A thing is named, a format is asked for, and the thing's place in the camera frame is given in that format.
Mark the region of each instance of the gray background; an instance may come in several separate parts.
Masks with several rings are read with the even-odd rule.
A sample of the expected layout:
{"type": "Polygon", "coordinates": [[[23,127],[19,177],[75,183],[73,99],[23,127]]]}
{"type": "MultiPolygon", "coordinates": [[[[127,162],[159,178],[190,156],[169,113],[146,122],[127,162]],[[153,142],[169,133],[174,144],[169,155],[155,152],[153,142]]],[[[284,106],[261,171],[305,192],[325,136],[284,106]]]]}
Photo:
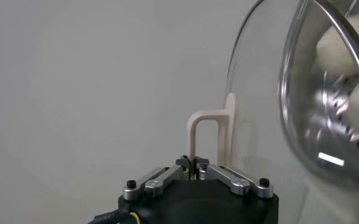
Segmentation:
{"type": "Polygon", "coordinates": [[[187,153],[252,2],[0,0],[0,223],[87,223],[187,153]]]}

